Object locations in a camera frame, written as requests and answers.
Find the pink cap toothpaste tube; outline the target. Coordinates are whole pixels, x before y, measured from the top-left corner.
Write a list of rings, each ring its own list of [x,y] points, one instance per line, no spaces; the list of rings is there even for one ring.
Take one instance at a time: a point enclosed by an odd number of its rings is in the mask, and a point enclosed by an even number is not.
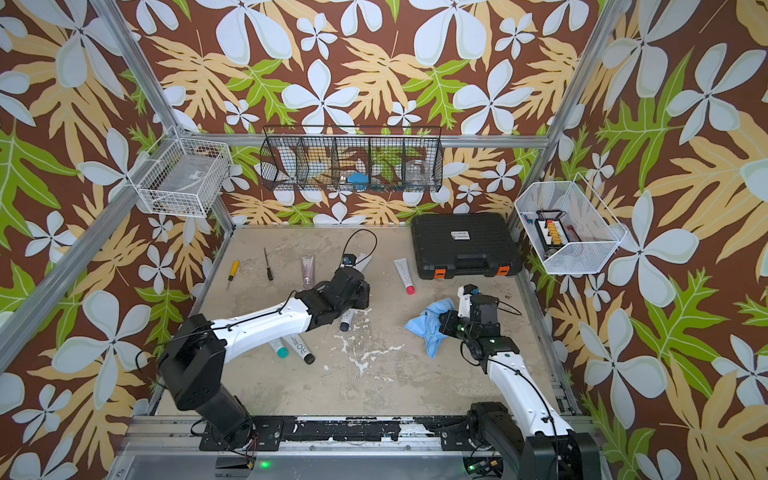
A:
[[[393,263],[395,265],[398,276],[403,283],[405,291],[407,292],[408,295],[414,295],[415,286],[413,284],[413,280],[410,274],[408,259],[407,258],[395,259]]]

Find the blue microfiber cloth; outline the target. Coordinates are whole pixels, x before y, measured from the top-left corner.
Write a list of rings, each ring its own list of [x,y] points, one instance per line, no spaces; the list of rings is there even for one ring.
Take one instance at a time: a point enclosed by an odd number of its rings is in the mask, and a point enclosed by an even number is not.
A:
[[[428,305],[419,316],[409,320],[405,329],[421,337],[425,341],[427,355],[435,358],[438,349],[447,335],[440,331],[440,316],[455,309],[450,298],[445,298]]]

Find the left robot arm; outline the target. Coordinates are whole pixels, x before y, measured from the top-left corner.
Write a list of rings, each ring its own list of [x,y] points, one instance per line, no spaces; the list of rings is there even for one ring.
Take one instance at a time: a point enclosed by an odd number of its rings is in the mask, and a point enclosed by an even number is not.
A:
[[[369,296],[361,272],[339,267],[331,280],[294,291],[267,309],[219,320],[193,315],[165,344],[157,368],[178,410],[198,413],[223,450],[243,453],[256,426],[222,384],[225,364],[273,340],[330,325],[350,309],[366,309]]]

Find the dark cap toothpaste tube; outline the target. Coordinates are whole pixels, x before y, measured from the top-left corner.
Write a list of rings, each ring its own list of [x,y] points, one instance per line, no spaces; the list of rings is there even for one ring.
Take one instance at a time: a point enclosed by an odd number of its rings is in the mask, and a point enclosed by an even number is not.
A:
[[[348,309],[343,313],[340,324],[339,324],[339,329],[341,332],[347,332],[349,330],[354,317],[355,317],[354,309]]]

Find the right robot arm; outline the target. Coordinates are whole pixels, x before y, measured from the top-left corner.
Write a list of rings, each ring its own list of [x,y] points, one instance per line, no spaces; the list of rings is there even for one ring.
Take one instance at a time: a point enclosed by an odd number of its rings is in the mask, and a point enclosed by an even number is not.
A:
[[[474,403],[467,413],[471,442],[494,455],[467,460],[482,479],[600,479],[600,451],[548,402],[514,341],[501,334],[501,301],[472,284],[458,290],[459,306],[439,316],[440,332],[460,341],[460,353],[482,369],[504,402]]]

